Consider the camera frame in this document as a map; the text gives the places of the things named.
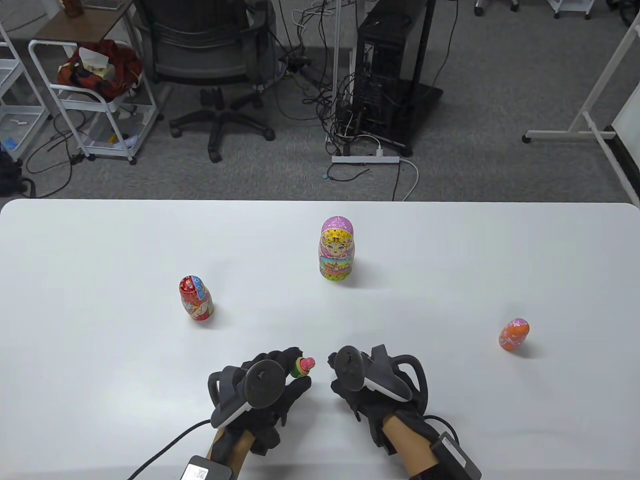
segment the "computer tower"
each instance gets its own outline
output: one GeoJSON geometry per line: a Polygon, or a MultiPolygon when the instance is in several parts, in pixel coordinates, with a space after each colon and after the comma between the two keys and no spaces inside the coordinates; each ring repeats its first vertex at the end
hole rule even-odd
{"type": "Polygon", "coordinates": [[[442,90],[420,83],[435,0],[379,0],[358,28],[348,134],[367,133],[411,154],[410,139],[442,90]],[[424,20],[419,22],[424,12],[424,20]],[[407,39],[422,28],[415,59],[407,59],[407,39]],[[403,62],[414,60],[411,79],[403,62]]]}

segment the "forearm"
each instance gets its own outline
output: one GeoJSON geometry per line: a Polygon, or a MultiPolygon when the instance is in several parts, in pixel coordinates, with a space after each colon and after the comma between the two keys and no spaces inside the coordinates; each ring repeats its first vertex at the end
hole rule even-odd
{"type": "MultiPolygon", "coordinates": [[[[220,438],[222,438],[224,434],[225,434],[225,429],[218,430],[218,433],[216,434],[216,438],[213,440],[213,443],[215,444],[220,438]]],[[[253,445],[254,440],[255,440],[255,437],[251,434],[251,432],[245,431],[240,437],[240,439],[238,439],[238,441],[236,442],[236,445],[234,446],[234,449],[231,452],[231,455],[229,456],[229,459],[226,462],[226,466],[231,468],[231,471],[233,471],[234,478],[238,478],[238,475],[240,474],[240,469],[242,468],[242,465],[244,463],[244,459],[249,453],[249,450],[251,449],[251,445],[253,445]]],[[[209,453],[207,454],[208,459],[211,459],[212,449],[213,449],[213,444],[211,445],[211,448],[209,449],[209,453]]]]}
{"type": "Polygon", "coordinates": [[[395,415],[389,415],[383,421],[382,431],[396,448],[410,477],[438,463],[429,440],[411,430],[395,415]]]}

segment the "black glove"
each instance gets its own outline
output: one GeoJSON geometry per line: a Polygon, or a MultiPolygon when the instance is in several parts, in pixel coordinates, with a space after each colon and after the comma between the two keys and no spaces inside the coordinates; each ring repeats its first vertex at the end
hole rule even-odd
{"type": "MultiPolygon", "coordinates": [[[[284,351],[274,350],[269,353],[261,353],[253,360],[242,364],[242,370],[234,378],[234,384],[237,385],[242,380],[244,373],[261,360],[275,360],[288,374],[295,366],[298,357],[301,356],[302,350],[297,347],[287,348],[284,351]]],[[[276,423],[280,420],[282,426],[285,426],[289,409],[309,387],[311,387],[311,377],[296,378],[285,387],[280,398],[271,406],[260,410],[254,408],[244,412],[225,427],[224,435],[213,445],[211,459],[217,463],[226,463],[237,440],[245,430],[251,432],[255,437],[251,447],[252,453],[265,455],[269,449],[276,447],[280,443],[280,435],[275,429],[276,423]]]]}
{"type": "MultiPolygon", "coordinates": [[[[335,356],[335,352],[329,355],[329,366],[331,368],[334,368],[335,356]]],[[[378,447],[384,447],[389,455],[396,453],[396,449],[391,442],[389,442],[384,432],[382,432],[382,422],[391,414],[394,414],[402,423],[431,443],[438,440],[440,436],[438,431],[426,423],[422,414],[419,413],[420,392],[415,388],[409,375],[395,365],[393,366],[393,370],[394,374],[400,377],[400,379],[411,388],[413,395],[410,401],[400,402],[393,400],[380,392],[369,390],[367,387],[353,392],[344,388],[338,379],[331,383],[331,389],[346,400],[358,422],[360,422],[360,414],[367,417],[373,442],[378,447]]]]}

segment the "gray carpet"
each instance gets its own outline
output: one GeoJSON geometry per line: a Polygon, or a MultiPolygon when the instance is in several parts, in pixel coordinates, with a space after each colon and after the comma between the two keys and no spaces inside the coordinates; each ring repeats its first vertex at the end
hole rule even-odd
{"type": "MultiPolygon", "coordinates": [[[[308,0],[283,0],[290,23],[291,8],[308,0]]],[[[430,82],[442,62],[451,30],[455,2],[436,6],[423,81],[430,82]]],[[[409,200],[507,202],[626,202],[619,182],[596,144],[536,143],[524,145],[527,129],[568,127],[620,39],[617,13],[598,0],[592,19],[567,13],[558,20],[545,0],[523,0],[518,13],[496,0],[486,16],[474,17],[472,1],[460,0],[460,17],[451,55],[438,86],[444,90],[438,107],[414,141],[412,160],[420,182],[409,200]]],[[[345,8],[343,40],[353,41],[353,7],[345,8]]],[[[29,19],[31,12],[24,13],[29,19]]],[[[325,28],[333,35],[333,19],[325,28]]],[[[278,23],[278,36],[286,35],[278,23]]],[[[317,31],[305,33],[310,46],[321,45],[317,31]]],[[[629,53],[593,111],[603,127],[631,94],[640,71],[637,46],[629,53]]],[[[277,88],[282,108],[291,116],[312,115],[291,80],[277,88]]],[[[323,179],[330,164],[324,132],[317,122],[294,122],[277,110],[271,89],[259,115],[277,138],[232,129],[225,136],[223,162],[207,158],[208,126],[173,139],[160,122],[141,150],[136,166],[98,159],[83,162],[58,198],[189,198],[269,200],[390,200],[395,166],[374,166],[349,183],[323,179]]],[[[198,108],[198,89],[176,86],[164,109],[173,118],[198,108]]],[[[374,151],[363,142],[359,152],[374,151]]],[[[41,169],[65,158],[62,147],[38,154],[31,168],[41,169]]],[[[334,176],[348,176],[359,167],[341,166],[334,176]]],[[[38,194],[63,184],[66,166],[34,175],[38,194]]],[[[414,180],[403,167],[398,187],[404,196],[414,180]]]]}

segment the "power strip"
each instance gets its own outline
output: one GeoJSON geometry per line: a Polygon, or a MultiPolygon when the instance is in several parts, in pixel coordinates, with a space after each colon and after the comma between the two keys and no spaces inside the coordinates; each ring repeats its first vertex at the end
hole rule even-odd
{"type": "Polygon", "coordinates": [[[355,165],[364,165],[365,163],[394,164],[400,163],[400,157],[376,157],[374,155],[333,156],[331,157],[331,163],[353,163],[355,165]]]}

